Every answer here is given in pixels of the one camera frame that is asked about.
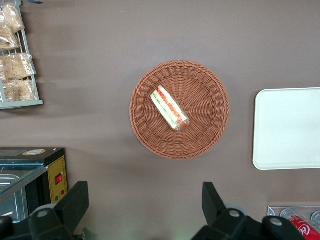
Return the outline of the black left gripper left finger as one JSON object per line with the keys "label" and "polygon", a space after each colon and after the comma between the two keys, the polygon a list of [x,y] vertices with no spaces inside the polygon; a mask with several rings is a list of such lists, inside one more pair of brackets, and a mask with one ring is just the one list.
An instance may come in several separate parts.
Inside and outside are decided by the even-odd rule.
{"label": "black left gripper left finger", "polygon": [[2,240],[73,240],[74,232],[90,205],[86,181],[77,182],[54,207],[44,205],[28,218],[13,223],[9,216],[0,218]]}

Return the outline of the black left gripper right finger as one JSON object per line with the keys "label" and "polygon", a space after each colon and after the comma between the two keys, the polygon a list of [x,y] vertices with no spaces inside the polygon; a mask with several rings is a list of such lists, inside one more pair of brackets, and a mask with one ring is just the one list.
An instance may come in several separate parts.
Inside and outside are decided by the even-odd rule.
{"label": "black left gripper right finger", "polygon": [[202,184],[202,211],[207,225],[194,240],[303,240],[304,237],[287,219],[266,216],[262,222],[242,211],[227,208],[212,182]]}

